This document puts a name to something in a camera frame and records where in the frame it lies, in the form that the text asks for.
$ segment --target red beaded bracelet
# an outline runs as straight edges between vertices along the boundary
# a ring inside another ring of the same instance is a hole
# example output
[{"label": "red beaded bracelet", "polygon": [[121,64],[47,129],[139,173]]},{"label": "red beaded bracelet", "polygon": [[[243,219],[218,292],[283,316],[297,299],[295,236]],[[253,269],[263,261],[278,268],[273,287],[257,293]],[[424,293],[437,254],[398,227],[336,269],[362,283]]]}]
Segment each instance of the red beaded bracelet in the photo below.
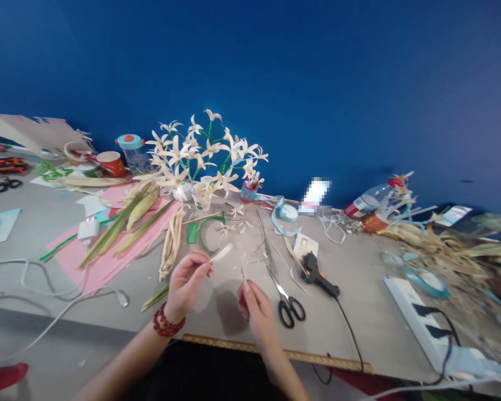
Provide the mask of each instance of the red beaded bracelet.
[{"label": "red beaded bracelet", "polygon": [[154,323],[154,330],[156,330],[160,336],[172,337],[184,327],[185,318],[178,324],[173,324],[168,321],[163,312],[166,304],[167,302],[164,302],[161,308],[154,314],[152,322]]}]

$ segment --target power strip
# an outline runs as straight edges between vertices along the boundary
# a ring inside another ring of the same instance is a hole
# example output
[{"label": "power strip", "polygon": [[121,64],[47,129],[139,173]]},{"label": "power strip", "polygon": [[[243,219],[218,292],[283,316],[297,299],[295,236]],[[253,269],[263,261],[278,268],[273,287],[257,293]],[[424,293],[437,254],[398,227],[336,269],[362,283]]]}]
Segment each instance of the power strip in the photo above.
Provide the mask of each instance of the power strip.
[{"label": "power strip", "polygon": [[[432,315],[420,316],[413,304],[423,305],[423,301],[408,280],[395,277],[384,279],[388,289],[397,302],[399,309],[405,316],[417,341],[429,359],[434,370],[441,374],[445,354],[447,353],[449,338],[447,336],[436,339],[427,329],[427,326],[441,328]],[[501,372],[501,365],[486,359],[477,349],[453,345],[451,357],[445,369],[446,376],[459,380],[471,380],[476,377],[496,375]]]}]

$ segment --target forearm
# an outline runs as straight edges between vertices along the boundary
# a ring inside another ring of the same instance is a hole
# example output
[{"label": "forearm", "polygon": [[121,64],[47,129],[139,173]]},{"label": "forearm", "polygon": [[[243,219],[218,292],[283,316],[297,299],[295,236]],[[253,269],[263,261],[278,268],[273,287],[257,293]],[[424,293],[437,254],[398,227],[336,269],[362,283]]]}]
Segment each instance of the forearm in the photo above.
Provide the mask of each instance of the forearm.
[{"label": "forearm", "polygon": [[115,400],[148,373],[170,338],[161,337],[149,322],[119,354],[75,396],[78,401]]},{"label": "forearm", "polygon": [[309,400],[293,365],[279,345],[261,351],[271,383],[276,385],[290,400]]}]

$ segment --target red cap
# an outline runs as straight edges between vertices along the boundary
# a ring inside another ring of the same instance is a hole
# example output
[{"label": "red cap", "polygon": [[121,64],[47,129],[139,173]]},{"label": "red cap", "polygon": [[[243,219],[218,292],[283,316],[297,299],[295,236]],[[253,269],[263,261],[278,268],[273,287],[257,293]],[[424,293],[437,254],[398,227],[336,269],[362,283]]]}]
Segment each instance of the red cap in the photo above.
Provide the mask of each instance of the red cap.
[{"label": "red cap", "polygon": [[404,183],[399,179],[399,178],[391,178],[389,181],[388,181],[388,185],[391,186],[391,187],[402,187]]}]

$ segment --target teal lid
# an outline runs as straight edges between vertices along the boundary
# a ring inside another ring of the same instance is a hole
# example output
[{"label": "teal lid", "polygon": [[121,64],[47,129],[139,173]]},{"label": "teal lid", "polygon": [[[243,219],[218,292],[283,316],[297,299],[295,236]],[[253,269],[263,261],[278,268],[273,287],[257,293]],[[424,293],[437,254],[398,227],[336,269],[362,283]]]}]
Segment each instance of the teal lid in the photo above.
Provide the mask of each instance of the teal lid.
[{"label": "teal lid", "polygon": [[144,141],[137,135],[121,135],[117,138],[117,145],[125,150],[133,150],[142,148],[145,143]]}]

